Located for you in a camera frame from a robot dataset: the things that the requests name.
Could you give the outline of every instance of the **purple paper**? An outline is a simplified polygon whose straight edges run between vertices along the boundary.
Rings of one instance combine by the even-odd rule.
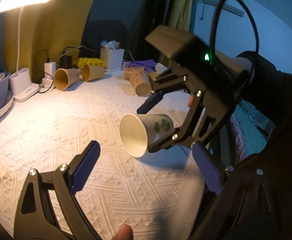
[[[148,72],[152,72],[155,70],[155,66],[157,63],[152,59],[149,60],[140,60],[129,63],[129,67],[145,67],[145,70]]]

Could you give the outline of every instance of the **blue gripper pad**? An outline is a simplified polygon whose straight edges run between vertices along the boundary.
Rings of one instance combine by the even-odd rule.
[[[78,164],[77,169],[71,176],[72,185],[70,190],[72,194],[75,195],[76,192],[81,191],[84,188],[84,185],[93,170],[99,156],[101,153],[101,147],[98,142],[92,141],[84,150],[81,155],[84,155],[80,163]]]
[[[207,187],[210,191],[220,196],[223,191],[223,166],[214,160],[206,147],[201,142],[193,145],[193,158],[200,169]]]

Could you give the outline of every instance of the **desk lamp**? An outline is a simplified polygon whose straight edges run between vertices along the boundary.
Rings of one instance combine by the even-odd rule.
[[[18,17],[16,72],[9,78],[9,85],[13,91],[14,100],[17,102],[26,101],[39,90],[39,85],[31,82],[29,68],[22,68],[19,70],[22,12],[24,6],[46,3],[48,1],[49,0],[0,0],[0,13],[21,8]]]

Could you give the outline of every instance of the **black sleeve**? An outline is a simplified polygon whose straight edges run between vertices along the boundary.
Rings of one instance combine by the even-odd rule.
[[[277,124],[292,90],[292,75],[276,70],[256,52],[246,51],[238,57],[249,59],[255,68],[254,79],[243,92],[243,99]]]

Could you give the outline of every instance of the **power adapter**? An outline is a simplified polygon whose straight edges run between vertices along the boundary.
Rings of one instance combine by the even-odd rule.
[[[62,56],[60,58],[60,68],[73,68],[73,59],[71,56]]]

